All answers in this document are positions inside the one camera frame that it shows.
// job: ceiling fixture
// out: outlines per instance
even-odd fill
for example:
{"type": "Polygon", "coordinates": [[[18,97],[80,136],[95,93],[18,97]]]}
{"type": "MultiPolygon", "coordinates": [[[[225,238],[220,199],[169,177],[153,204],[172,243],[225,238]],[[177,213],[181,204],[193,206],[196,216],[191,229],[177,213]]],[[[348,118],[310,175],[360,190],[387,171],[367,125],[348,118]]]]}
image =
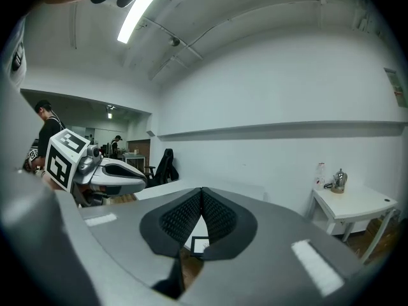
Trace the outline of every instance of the ceiling fixture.
{"type": "Polygon", "coordinates": [[[119,36],[117,40],[123,43],[127,43],[132,35],[133,29],[135,29],[138,21],[145,13],[149,4],[152,3],[153,0],[136,0],[132,8],[130,9],[126,19],[120,29],[119,36]]]}

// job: black chair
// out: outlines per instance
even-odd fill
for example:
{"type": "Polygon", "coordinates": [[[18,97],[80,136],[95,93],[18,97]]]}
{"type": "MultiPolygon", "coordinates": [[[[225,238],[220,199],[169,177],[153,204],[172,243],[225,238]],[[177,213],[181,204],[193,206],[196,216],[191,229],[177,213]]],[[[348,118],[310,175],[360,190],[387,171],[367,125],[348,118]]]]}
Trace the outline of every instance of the black chair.
{"type": "Polygon", "coordinates": [[[159,185],[167,184],[168,179],[171,181],[177,180],[179,173],[173,166],[173,150],[166,149],[164,150],[164,155],[160,160],[159,166],[157,167],[156,174],[154,174],[153,169],[155,166],[146,166],[146,169],[149,169],[149,172],[145,172],[147,177],[147,187],[155,187],[159,185]]]}

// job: black mesh pad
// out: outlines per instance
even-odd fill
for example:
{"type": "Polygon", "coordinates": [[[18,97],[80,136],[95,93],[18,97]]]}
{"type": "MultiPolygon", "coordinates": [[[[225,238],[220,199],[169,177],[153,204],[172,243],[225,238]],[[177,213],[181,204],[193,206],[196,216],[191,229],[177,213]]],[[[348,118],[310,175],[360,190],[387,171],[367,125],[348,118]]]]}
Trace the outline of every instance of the black mesh pad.
{"type": "Polygon", "coordinates": [[[204,260],[238,256],[252,242],[258,228],[254,215],[246,208],[204,187],[145,214],[140,233],[154,253],[176,258],[201,215],[210,240],[204,260]]]}

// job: fluorescent light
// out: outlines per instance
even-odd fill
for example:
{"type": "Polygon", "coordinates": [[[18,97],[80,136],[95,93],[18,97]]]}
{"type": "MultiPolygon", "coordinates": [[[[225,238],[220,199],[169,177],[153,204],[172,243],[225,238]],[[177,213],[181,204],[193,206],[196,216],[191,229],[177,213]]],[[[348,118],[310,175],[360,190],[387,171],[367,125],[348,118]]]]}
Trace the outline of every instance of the fluorescent light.
{"type": "Polygon", "coordinates": [[[149,4],[152,3],[153,0],[136,0],[132,8],[130,9],[126,19],[120,29],[119,36],[117,40],[123,43],[127,43],[129,41],[130,36],[132,35],[133,29],[135,29],[136,24],[140,20],[140,18],[145,13],[149,4]]]}

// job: bottle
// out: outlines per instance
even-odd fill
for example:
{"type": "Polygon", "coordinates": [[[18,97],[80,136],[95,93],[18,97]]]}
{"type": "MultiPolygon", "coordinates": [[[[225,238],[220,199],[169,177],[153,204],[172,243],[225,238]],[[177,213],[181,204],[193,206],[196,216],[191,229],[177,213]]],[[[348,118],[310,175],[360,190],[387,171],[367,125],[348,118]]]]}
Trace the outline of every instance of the bottle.
{"type": "Polygon", "coordinates": [[[326,166],[324,163],[319,163],[316,167],[314,175],[314,189],[320,191],[324,188],[324,176],[326,174],[326,166]]]}

